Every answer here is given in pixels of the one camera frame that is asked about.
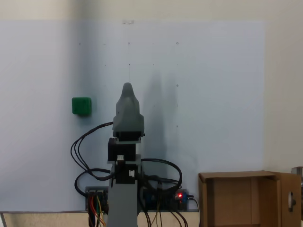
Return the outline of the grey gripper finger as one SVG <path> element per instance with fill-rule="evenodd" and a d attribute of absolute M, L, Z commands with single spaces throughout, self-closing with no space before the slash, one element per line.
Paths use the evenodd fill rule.
<path fill-rule="evenodd" d="M 139 101 L 134 94 L 132 84 L 129 82 L 126 82 L 123 85 L 121 96 L 116 104 L 116 111 L 120 112 L 126 107 L 130 107 L 138 112 L 140 111 Z"/>

